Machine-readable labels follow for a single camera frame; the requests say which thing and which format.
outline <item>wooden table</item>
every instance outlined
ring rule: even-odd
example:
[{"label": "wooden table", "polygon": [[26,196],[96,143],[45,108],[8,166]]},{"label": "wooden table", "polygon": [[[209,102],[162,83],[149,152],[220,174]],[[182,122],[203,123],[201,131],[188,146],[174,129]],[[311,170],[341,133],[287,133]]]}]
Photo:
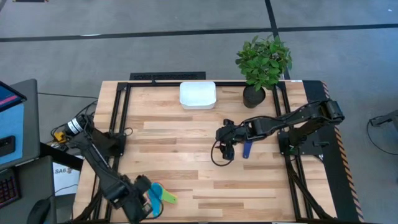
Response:
[{"label": "wooden table", "polygon": [[[118,82],[103,82],[95,113],[95,126],[108,131]],[[292,110],[307,103],[302,82],[285,81]],[[294,211],[284,158],[279,154],[276,133],[252,145],[249,159],[243,159],[243,145],[235,146],[235,161],[217,167],[210,160],[215,131],[223,119],[240,123],[259,115],[276,116],[272,92],[256,108],[243,105],[242,86],[217,87],[212,110],[184,110],[179,87],[138,87],[131,89],[126,127],[127,137],[119,172],[134,180],[144,174],[160,182],[178,197],[175,205],[164,203],[155,222],[258,222],[294,221]],[[282,98],[279,97],[284,111]],[[120,121],[119,105],[117,121]],[[219,150],[215,160],[225,162]],[[302,156],[309,191],[331,216],[336,216],[325,167],[314,156]],[[95,174],[85,161],[73,207],[80,214],[91,200]],[[300,209],[305,217],[301,193]],[[104,215],[104,205],[100,217]],[[123,210],[114,210],[112,222],[126,222]]]}]

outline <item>gray carpet floor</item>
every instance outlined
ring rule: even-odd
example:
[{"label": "gray carpet floor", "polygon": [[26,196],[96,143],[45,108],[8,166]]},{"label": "gray carpet floor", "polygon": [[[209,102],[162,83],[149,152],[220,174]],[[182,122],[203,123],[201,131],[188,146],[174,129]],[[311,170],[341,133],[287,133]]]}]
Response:
[{"label": "gray carpet floor", "polygon": [[[385,24],[398,21],[398,2],[272,0],[278,27]],[[113,34],[170,30],[270,27],[263,0],[8,0],[0,12],[0,38]],[[259,33],[267,37],[270,33]],[[1,80],[36,78],[39,91],[98,96],[103,80],[131,72],[205,71],[208,79],[242,79],[236,52],[256,34],[211,34],[98,40],[0,42]],[[398,220],[398,157],[368,140],[369,118],[398,109],[398,29],[281,32],[291,48],[291,79],[323,80],[346,120],[340,125],[365,220]],[[72,118],[90,99],[39,96],[40,138]],[[398,153],[390,124],[371,128],[382,148]],[[58,198],[58,221],[73,197]]]}]

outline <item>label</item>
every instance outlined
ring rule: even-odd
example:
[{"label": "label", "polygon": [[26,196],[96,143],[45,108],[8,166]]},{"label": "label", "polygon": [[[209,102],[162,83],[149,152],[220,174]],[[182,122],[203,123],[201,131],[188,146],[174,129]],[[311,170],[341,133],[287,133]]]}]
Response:
[{"label": "label", "polygon": [[76,118],[73,118],[73,119],[72,119],[72,123],[73,123],[73,125],[77,128],[77,130],[78,130],[79,132],[80,132],[80,131],[83,131],[83,128],[80,127],[80,125],[79,125],[79,123],[77,122]]},{"label": "label", "polygon": [[79,133],[79,131],[74,127],[74,125],[72,124],[71,121],[68,122],[68,127],[74,134],[78,134]]}]

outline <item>computer screen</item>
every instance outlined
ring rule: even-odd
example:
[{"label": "computer screen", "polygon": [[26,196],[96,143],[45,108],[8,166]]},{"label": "computer screen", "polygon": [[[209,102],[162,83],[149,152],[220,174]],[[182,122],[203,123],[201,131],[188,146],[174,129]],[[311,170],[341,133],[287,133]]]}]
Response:
[{"label": "computer screen", "polygon": [[0,82],[0,112],[22,103],[26,97]]}]

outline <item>white bowl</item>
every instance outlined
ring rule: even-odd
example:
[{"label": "white bowl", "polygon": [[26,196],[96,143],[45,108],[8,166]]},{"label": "white bowl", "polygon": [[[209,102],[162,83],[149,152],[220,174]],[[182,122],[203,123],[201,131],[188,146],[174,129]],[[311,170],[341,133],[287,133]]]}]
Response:
[{"label": "white bowl", "polygon": [[186,110],[212,109],[217,101],[214,82],[182,82],[180,103]]}]

